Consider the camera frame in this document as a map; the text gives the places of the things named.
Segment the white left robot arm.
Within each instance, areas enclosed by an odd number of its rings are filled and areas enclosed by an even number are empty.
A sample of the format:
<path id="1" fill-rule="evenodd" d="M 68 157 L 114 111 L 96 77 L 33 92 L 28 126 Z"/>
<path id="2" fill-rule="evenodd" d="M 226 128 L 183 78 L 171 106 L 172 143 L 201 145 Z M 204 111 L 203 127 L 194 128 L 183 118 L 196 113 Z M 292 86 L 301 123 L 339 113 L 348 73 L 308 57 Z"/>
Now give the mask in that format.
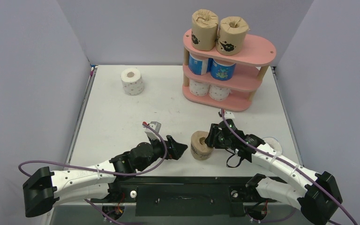
<path id="1" fill-rule="evenodd" d="M 83 199 L 120 198 L 117 182 L 151 171 L 157 160 L 178 160 L 188 148 L 172 136 L 142 142 L 130 151 L 102 163 L 71 170 L 52 171 L 48 166 L 36 170 L 23 184 L 25 216 L 37 217 L 63 203 Z"/>

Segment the brown paper roll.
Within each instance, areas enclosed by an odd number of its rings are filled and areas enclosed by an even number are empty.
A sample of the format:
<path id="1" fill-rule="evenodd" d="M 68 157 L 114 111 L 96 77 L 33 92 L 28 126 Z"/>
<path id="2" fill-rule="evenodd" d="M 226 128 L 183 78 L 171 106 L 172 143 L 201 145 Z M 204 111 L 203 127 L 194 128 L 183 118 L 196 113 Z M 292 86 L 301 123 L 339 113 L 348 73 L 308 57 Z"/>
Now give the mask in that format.
<path id="1" fill-rule="evenodd" d="M 225 56 L 238 54 L 249 30 L 247 22 L 239 16 L 222 19 L 217 33 L 216 50 Z"/>

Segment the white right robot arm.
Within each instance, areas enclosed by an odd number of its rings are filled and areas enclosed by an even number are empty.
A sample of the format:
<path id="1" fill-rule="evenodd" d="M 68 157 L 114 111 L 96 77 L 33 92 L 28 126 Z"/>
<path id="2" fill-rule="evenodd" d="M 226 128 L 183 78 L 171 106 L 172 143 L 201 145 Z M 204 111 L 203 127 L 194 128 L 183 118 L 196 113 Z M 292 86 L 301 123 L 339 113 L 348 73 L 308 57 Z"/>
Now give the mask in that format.
<path id="1" fill-rule="evenodd" d="M 329 223 L 343 202 L 332 174 L 317 173 L 291 161 L 262 138 L 237 129 L 232 119 L 212 123 L 205 143 L 215 149 L 232 150 L 241 160 L 259 165 L 282 179 L 279 182 L 256 174 L 245 188 L 251 200 L 261 197 L 286 203 L 300 210 L 314 225 Z"/>

